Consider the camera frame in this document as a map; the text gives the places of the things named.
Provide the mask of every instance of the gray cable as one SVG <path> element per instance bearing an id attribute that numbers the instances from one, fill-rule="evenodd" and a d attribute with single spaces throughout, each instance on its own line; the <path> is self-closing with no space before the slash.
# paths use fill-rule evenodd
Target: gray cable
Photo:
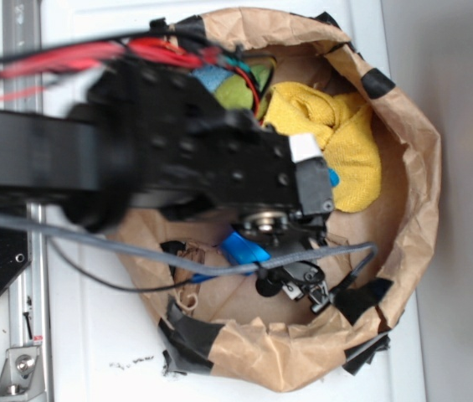
<path id="1" fill-rule="evenodd" d="M 33 231 L 39 232 L 49 237 L 57 237 L 66 240 L 72 240 L 84 245 L 90 245 L 99 249 L 110 250 L 118 254 L 136 255 L 139 257 L 146 258 L 148 260 L 154 260 L 162 262 L 168 265 L 178 266 L 184 270 L 188 270 L 201 275 L 208 276 L 229 276 L 238 274 L 247 274 L 255 272 L 258 269 L 256 264 L 244 264 L 228 266 L 221 269 L 218 266 L 208 266 L 186 260 L 175 255 L 168 253 L 162 253 L 155 250 L 143 249 L 141 247 L 135 247 L 134 245 L 126 245 L 107 239 L 101 239 L 92 234 L 76 232 L 70 229 L 60 228 L 51 224 L 41 224 L 25 218 L 19 218 L 16 216 L 10 216 L 6 214 L 0 214 L 0 228 L 18 230 L 18 231 Z M 323 257 L 332 255 L 343 255 L 350 254 L 357 251 L 371 250 L 371 253 L 365 261 L 368 262 L 373 258 L 378 248 L 374 243 L 367 242 L 361 243 L 360 245 L 341 245 L 338 247 L 321 247 L 315 250 L 299 251 L 296 253 L 283 255 L 281 257 L 275 257 L 270 260 L 262 262 L 260 265 L 265 269 L 272 269 L 282 265 L 288 265 L 292 262 L 303 261 L 303 260 L 317 260 Z"/>

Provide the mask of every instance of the metal bracket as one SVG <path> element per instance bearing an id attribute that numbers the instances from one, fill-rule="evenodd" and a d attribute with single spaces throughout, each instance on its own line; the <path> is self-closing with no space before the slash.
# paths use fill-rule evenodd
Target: metal bracket
<path id="1" fill-rule="evenodd" d="M 44 392 L 39 346 L 10 348 L 0 376 L 0 402 L 29 401 Z"/>

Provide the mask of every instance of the wire bundle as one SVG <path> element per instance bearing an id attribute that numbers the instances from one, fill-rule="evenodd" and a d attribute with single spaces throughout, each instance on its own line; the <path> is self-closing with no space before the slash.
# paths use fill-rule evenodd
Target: wire bundle
<path id="1" fill-rule="evenodd" d="M 184 37 L 202 45 L 196 53 L 166 40 L 165 37 Z M 206 64 L 231 70 L 244 78 L 253 93 L 253 110 L 258 114 L 260 100 L 265 90 L 260 90 L 249 66 L 235 52 L 230 52 L 206 38 L 182 31 L 156 31 L 134 33 L 68 44 L 45 49 L 31 54 L 20 54 L 0 59 L 0 80 L 51 74 L 73 75 L 94 69 L 117 58 L 144 59 L 151 63 L 164 64 L 187 70 L 194 70 Z M 29 97 L 44 91 L 49 85 L 37 85 L 16 92 L 0 95 L 0 101 L 11 101 Z"/>

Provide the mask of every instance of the green object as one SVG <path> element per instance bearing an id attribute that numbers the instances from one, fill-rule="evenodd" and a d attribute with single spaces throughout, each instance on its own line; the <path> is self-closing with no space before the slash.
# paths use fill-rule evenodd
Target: green object
<path id="1" fill-rule="evenodd" d="M 264 89 L 270 69 L 264 65 L 254 65 L 251 72 L 259 83 L 260 90 Z M 245 80 L 239 75 L 232 75 L 226 79 L 213 93 L 218 102 L 225 109 L 251 109 L 253 107 L 253 93 L 245 84 Z M 259 119 L 265 114 L 267 102 L 260 102 Z"/>

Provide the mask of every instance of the black cable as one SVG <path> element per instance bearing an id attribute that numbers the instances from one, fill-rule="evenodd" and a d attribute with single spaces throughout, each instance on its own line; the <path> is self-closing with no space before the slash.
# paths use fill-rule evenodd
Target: black cable
<path id="1" fill-rule="evenodd" d="M 73 268 L 74 270 L 78 271 L 81 275 L 87 276 L 91 280 L 100 283 L 101 285 L 107 286 L 110 289 L 115 289 L 117 291 L 126 291 L 129 293 L 154 293 L 156 291 L 170 291 L 172 289 L 177 289 L 178 287 L 186 286 L 187 284 L 192 283 L 190 279 L 182 282 L 175 283 L 174 285 L 169 286 L 160 286 L 160 287 L 148 287 L 148 288 L 136 288 L 136 287 L 124 287 L 115 285 L 113 283 L 107 282 L 103 279 L 100 279 L 98 276 L 91 274 L 90 272 L 84 270 L 75 262 L 73 262 L 65 252 L 57 245 L 54 239 L 48 238 L 49 245 L 54 249 L 56 254 L 58 255 L 61 260 L 63 260 L 68 266 Z"/>

